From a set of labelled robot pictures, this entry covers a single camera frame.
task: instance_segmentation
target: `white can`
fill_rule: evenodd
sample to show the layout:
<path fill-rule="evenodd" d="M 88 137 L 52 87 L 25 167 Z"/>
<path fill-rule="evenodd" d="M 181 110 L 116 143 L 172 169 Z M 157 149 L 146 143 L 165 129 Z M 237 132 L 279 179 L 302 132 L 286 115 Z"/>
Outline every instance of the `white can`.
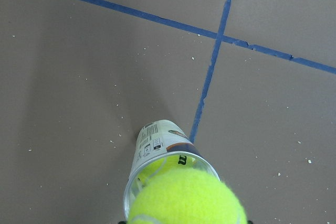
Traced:
<path fill-rule="evenodd" d="M 149 123 L 141 129 L 138 135 L 131 173 L 124 192 L 126 219 L 130 207 L 144 186 L 138 179 L 138 175 L 152 162 L 171 155 L 179 155 L 178 163 L 182 165 L 185 164 L 187 157 L 191 158 L 193 168 L 205 170 L 219 180 L 213 167 L 202 158 L 193 143 L 176 124 L 169 120 Z"/>

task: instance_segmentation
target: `tile floor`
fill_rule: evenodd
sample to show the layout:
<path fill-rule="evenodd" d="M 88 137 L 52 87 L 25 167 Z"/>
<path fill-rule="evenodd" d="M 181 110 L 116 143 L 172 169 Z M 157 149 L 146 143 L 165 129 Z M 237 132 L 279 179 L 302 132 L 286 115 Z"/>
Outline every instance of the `tile floor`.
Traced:
<path fill-rule="evenodd" d="M 255 224 L 336 223 L 335 1 L 0 0 L 0 223 L 123 220 L 159 119 Z"/>

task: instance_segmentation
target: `tennis ball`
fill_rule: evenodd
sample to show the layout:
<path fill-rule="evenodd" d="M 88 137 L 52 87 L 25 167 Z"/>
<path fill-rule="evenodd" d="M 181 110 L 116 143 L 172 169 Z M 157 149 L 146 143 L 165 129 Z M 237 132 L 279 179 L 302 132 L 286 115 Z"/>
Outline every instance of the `tennis ball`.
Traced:
<path fill-rule="evenodd" d="M 166 173 L 172 168 L 187 168 L 192 167 L 196 159 L 186 155 L 171 155 L 160 158 L 148 166 L 146 166 L 138 175 L 138 180 L 143 186 L 146 186 L 148 181 L 155 175 Z"/>
<path fill-rule="evenodd" d="M 193 168 L 153 177 L 130 208 L 128 224 L 246 224 L 235 194 L 215 176 Z"/>

